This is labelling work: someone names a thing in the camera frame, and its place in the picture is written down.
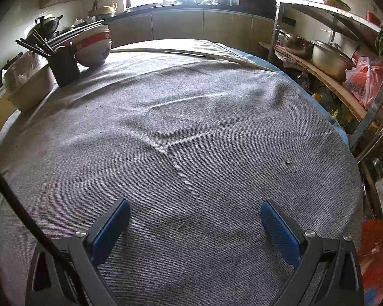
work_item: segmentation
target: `metal screw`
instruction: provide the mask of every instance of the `metal screw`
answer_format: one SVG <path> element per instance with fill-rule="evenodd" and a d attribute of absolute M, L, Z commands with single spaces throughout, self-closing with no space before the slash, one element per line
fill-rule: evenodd
<path fill-rule="evenodd" d="M 343 235 L 343 239 L 346 240 L 346 241 L 352 241 L 352 236 L 347 234 L 347 235 Z"/>
<path fill-rule="evenodd" d="M 75 233 L 75 236 L 79 237 L 79 238 L 82 238 L 82 237 L 85 237 L 87 235 L 87 231 L 86 230 L 78 230 L 76 233 Z"/>
<path fill-rule="evenodd" d="M 311 229 L 308 229 L 305 231 L 305 236 L 308 237 L 308 238 L 313 238 L 315 237 L 317 234 L 314 230 L 311 230 Z"/>

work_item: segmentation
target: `blue cloth edge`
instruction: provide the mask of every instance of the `blue cloth edge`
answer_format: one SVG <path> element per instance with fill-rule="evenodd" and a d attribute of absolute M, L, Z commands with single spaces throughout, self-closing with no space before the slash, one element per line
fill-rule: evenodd
<path fill-rule="evenodd" d="M 333 128 L 336 130 L 336 132 L 339 134 L 340 138 L 343 140 L 343 142 L 346 144 L 346 146 L 349 148 L 349 139 L 348 139 L 348 135 L 346 134 L 346 132 L 340 127 L 339 123 L 337 121 L 335 121 L 335 119 L 325 110 L 324 107 L 321 106 L 321 104 L 316 101 L 314 98 L 312 98 L 307 91 L 305 91 L 301 86 L 299 86 L 292 78 L 290 78 L 284 71 L 278 69 L 274 64 L 271 64 L 270 62 L 266 61 L 266 60 L 263 60 L 262 58 L 260 57 L 257 57 L 257 56 L 254 56 L 254 55 L 251 55 L 251 54 L 248 54 L 248 53 L 245 53 L 245 52 L 242 52 L 241 50 L 238 50 L 238 49 L 235 49 L 235 48 L 231 48 L 231 47 L 227 47 L 227 49 L 230 49 L 231 51 L 233 51 L 234 53 L 238 54 L 238 55 L 242 55 L 244 56 L 245 58 L 253 61 L 255 64 L 258 64 L 259 66 L 263 66 L 263 67 L 266 67 L 266 68 L 270 68 L 271 70 L 274 70 L 275 72 L 279 73 L 280 75 L 283 75 L 286 79 L 288 79 L 290 81 L 291 84 L 295 85 L 301 92 L 302 94 L 305 96 L 305 98 L 310 101 L 315 107 L 317 110 L 319 110 L 325 117 L 326 119 L 329 121 L 329 123 L 333 126 Z"/>

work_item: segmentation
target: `kitchen counter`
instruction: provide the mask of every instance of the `kitchen counter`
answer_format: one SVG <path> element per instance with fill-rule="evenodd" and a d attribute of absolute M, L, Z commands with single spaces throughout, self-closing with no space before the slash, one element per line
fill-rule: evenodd
<path fill-rule="evenodd" d="M 102 23 L 109 26 L 112 48 L 149 40 L 197 39 L 219 42 L 256 55 L 257 43 L 271 40 L 273 17 L 269 12 L 242 6 L 193 4 L 123 12 Z M 282 21 L 281 28 L 292 32 L 296 21 L 287 17 Z M 79 31 L 67 32 L 49 44 L 57 46 Z"/>
<path fill-rule="evenodd" d="M 256 15 L 259 17 L 268 18 L 274 21 L 275 14 L 272 14 L 271 12 L 265 12 L 259 9 L 253 9 L 253 8 L 247 8 L 243 6 L 224 6 L 224 5 L 210 5 L 210 4 L 176 4 L 176 5 L 170 5 L 170 6 L 159 6 L 159 7 L 152 7 L 137 11 L 131 11 L 131 12 L 122 12 L 120 14 L 117 14 L 114 17 L 105 19 L 105 23 L 112 22 L 117 19 L 135 16 L 139 14 L 146 14 L 149 12 L 154 11 L 170 11 L 170 10 L 178 10 L 178 9 L 209 9 L 209 10 L 225 10 L 225 11 L 233 11 L 233 12 L 241 12 L 243 14 L 250 14 L 250 15 Z M 288 17 L 282 17 L 282 23 L 295 26 L 296 20 Z"/>

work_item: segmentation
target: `blue gripper pad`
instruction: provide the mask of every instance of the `blue gripper pad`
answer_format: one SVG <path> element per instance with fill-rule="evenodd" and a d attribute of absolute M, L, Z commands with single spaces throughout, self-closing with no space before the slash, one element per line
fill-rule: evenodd
<path fill-rule="evenodd" d="M 261 204 L 261 219 L 285 262 L 297 268 L 301 261 L 300 243 L 268 201 Z"/>
<path fill-rule="evenodd" d="M 91 248 L 91 262 L 95 267 L 108 259 L 121 232 L 128 227 L 130 216 L 131 206 L 124 200 L 96 235 Z"/>

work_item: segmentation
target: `metal pot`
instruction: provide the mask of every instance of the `metal pot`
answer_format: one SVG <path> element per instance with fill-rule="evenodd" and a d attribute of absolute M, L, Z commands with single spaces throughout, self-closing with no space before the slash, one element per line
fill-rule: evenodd
<path fill-rule="evenodd" d="M 300 36 L 285 33 L 282 46 L 284 46 L 288 52 L 302 57 L 305 60 L 310 60 L 312 58 L 314 44 Z"/>
<path fill-rule="evenodd" d="M 313 65 L 337 81 L 344 82 L 346 80 L 345 70 L 356 67 L 352 60 L 339 49 L 324 42 L 315 40 L 313 44 Z"/>
<path fill-rule="evenodd" d="M 33 30 L 37 30 L 37 32 L 40 34 L 41 37 L 43 37 L 46 40 L 49 40 L 53 37 L 53 33 L 56 31 L 59 20 L 64 15 L 58 16 L 58 17 L 48 17 L 44 18 L 44 16 L 36 18 L 35 26 L 30 30 L 29 34 L 27 35 L 27 40 L 31 42 L 32 44 L 37 44 L 36 39 L 33 36 Z"/>

